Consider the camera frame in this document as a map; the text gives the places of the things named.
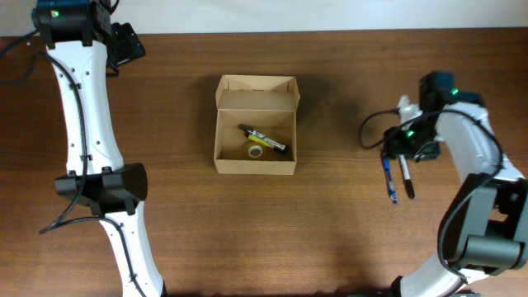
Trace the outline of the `blue ballpoint pen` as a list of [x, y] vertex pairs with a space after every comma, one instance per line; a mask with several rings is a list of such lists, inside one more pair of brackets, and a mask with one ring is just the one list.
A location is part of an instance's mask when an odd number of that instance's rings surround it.
[[384, 175], [385, 175], [385, 180], [386, 180], [388, 196], [389, 196], [390, 200], [392, 201], [392, 203], [394, 205], [396, 205], [396, 204], [398, 204], [398, 197], [397, 197], [396, 190], [394, 188], [394, 181], [393, 181], [393, 177], [392, 177], [392, 172], [391, 172], [391, 167], [390, 167], [389, 160], [387, 158], [385, 158], [385, 157], [382, 157], [381, 161], [382, 161], [382, 166], [383, 166], [383, 169], [384, 169]]

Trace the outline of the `grey black permanent marker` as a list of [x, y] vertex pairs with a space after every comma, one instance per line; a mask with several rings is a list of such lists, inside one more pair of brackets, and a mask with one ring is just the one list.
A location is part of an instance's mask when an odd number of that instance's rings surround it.
[[404, 183], [407, 195], [408, 195], [408, 197], [410, 199], [415, 199], [416, 198], [416, 194], [415, 194], [412, 178], [411, 178], [411, 175], [410, 175], [410, 171], [408, 169], [408, 165], [407, 165], [406, 159], [405, 159], [405, 157], [403, 155], [399, 155], [398, 156], [398, 161], [399, 161], [399, 165], [401, 167], [401, 171], [402, 171], [402, 174], [403, 174], [403, 183]]

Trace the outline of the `white marker black cap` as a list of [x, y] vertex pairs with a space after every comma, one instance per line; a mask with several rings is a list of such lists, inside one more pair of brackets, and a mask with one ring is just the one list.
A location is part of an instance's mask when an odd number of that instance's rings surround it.
[[290, 146], [289, 145], [283, 144], [282, 142], [279, 142], [278, 140], [270, 138], [269, 136], [267, 136], [267, 135], [255, 130], [254, 128], [252, 128], [249, 125], [239, 124], [238, 128], [243, 131], [244, 135], [246, 133], [253, 134], [253, 135], [255, 135], [255, 136], [257, 136], [257, 137], [259, 137], [261, 139], [267, 140], [269, 143], [274, 144], [275, 145], [275, 149], [273, 149], [273, 150], [276, 151], [276, 152], [288, 153], [289, 150], [290, 150]]

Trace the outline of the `yellow highlighter marker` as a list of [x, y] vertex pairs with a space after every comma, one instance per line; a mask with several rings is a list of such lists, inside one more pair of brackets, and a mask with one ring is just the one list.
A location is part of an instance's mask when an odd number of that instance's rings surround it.
[[256, 142], [256, 143], [259, 143], [259, 144], [263, 144], [265, 147], [268, 147], [270, 149], [275, 149], [275, 145], [272, 144], [272, 143], [269, 143], [267, 140], [265, 139], [261, 139], [253, 134], [249, 134], [249, 133], [246, 133], [245, 136], [250, 139], [251, 141], [253, 142]]

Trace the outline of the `brown cardboard box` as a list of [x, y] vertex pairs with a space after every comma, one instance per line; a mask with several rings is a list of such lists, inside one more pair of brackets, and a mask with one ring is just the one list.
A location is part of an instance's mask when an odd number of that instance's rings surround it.
[[[215, 93], [217, 120], [214, 165], [219, 174], [292, 175], [297, 165], [299, 87], [289, 76], [224, 75]], [[272, 149], [267, 161], [241, 159], [248, 139], [239, 124], [290, 146]]]

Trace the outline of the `yellow transparent tape roll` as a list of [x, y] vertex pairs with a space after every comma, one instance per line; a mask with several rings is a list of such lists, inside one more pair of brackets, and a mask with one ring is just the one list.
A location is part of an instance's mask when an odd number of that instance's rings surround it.
[[271, 152], [272, 150], [264, 144], [248, 140], [242, 144], [241, 159], [248, 161], [267, 161]]

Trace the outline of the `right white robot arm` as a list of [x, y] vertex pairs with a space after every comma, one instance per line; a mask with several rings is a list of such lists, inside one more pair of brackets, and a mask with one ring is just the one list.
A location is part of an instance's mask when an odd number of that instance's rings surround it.
[[476, 92], [461, 91], [453, 73], [420, 79], [419, 102], [402, 97], [400, 125], [384, 134], [382, 155], [419, 162], [450, 150], [461, 188], [443, 216], [436, 252], [398, 277], [392, 296], [452, 296], [488, 276], [527, 263], [527, 180], [507, 158]]

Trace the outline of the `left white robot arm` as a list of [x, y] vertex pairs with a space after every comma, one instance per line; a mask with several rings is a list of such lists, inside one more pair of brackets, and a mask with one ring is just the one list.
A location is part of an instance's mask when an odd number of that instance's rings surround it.
[[145, 56], [131, 24], [111, 22], [112, 1], [41, 0], [32, 10], [59, 84], [67, 131], [64, 176], [55, 190], [70, 205], [45, 227], [98, 222], [110, 240], [124, 296], [164, 296], [144, 222], [148, 180], [142, 163], [125, 163], [106, 89], [120, 66]]

